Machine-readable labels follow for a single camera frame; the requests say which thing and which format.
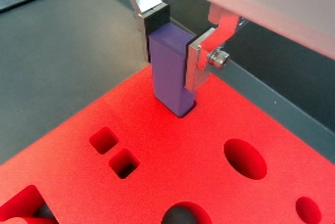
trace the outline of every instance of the red foam board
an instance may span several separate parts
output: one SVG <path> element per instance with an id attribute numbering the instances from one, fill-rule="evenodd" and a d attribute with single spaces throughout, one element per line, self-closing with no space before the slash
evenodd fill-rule
<path id="1" fill-rule="evenodd" d="M 150 67 L 0 167 L 0 222 L 335 223 L 334 164 L 217 77 L 174 116 Z"/>

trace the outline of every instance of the hole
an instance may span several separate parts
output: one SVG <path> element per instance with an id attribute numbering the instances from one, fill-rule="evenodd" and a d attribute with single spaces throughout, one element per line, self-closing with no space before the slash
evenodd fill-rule
<path id="1" fill-rule="evenodd" d="M 0 221 L 22 217 L 31 223 L 58 224 L 53 211 L 34 185 L 27 186 L 0 207 Z"/>
<path id="2" fill-rule="evenodd" d="M 299 217 L 307 224 L 318 224 L 322 219 L 318 204 L 313 199 L 302 197 L 296 201 L 296 211 Z"/>
<path id="3" fill-rule="evenodd" d="M 103 155 L 118 144 L 120 140 L 109 127 L 103 127 L 90 138 L 89 141 L 97 151 Z"/>
<path id="4" fill-rule="evenodd" d="M 256 148 L 240 139 L 231 139 L 224 145 L 224 153 L 233 168 L 252 180 L 267 175 L 267 163 Z"/>
<path id="5" fill-rule="evenodd" d="M 110 160 L 110 167 L 121 179 L 126 179 L 140 166 L 140 161 L 129 150 L 121 151 Z"/>
<path id="6" fill-rule="evenodd" d="M 173 205 L 162 217 L 161 224 L 211 224 L 205 210 L 192 202 Z"/>

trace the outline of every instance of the oval hole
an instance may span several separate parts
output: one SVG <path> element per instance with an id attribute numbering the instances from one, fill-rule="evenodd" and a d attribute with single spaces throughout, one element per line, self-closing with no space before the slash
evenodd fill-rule
<path id="1" fill-rule="evenodd" d="M 224 145 L 224 153 L 233 168 L 252 180 L 267 175 L 267 163 L 256 148 L 240 139 L 231 139 Z"/>
<path id="2" fill-rule="evenodd" d="M 318 224 L 322 219 L 318 204 L 313 199 L 302 197 L 296 201 L 296 211 L 299 217 L 307 224 Z"/>
<path id="3" fill-rule="evenodd" d="M 212 224 L 212 221 L 197 204 L 180 202 L 168 209 L 161 224 Z"/>

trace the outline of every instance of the purple block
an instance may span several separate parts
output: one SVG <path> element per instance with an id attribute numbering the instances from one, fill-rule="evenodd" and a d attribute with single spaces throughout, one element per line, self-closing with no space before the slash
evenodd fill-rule
<path id="1" fill-rule="evenodd" d="M 195 106 L 196 93 L 185 88 L 187 46 L 193 38 L 170 23 L 149 35 L 154 96 L 177 117 Z"/>

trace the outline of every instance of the metal bracket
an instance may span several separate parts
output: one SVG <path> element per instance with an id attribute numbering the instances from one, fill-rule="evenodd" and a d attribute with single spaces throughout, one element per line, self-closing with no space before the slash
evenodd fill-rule
<path id="1" fill-rule="evenodd" d="M 211 28 L 189 45 L 189 58 L 187 69 L 187 89 L 196 91 L 205 82 L 209 70 L 207 65 L 223 68 L 228 64 L 229 54 L 223 49 L 223 44 L 235 35 L 241 19 L 237 15 L 213 5 L 209 9 L 208 19 L 217 23 L 217 28 Z"/>
<path id="2" fill-rule="evenodd" d="M 170 7 L 162 0 L 130 0 L 141 32 L 144 58 L 150 62 L 148 35 L 170 21 Z"/>

